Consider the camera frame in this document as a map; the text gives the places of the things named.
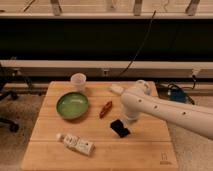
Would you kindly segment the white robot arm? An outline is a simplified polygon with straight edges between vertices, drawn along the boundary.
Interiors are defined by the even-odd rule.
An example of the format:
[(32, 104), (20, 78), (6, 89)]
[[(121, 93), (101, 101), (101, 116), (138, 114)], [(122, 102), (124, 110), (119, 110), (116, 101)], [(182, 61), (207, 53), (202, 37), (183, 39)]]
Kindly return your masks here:
[(147, 113), (213, 140), (213, 108), (167, 101), (151, 96), (151, 88), (138, 80), (121, 94), (124, 118), (134, 122)]

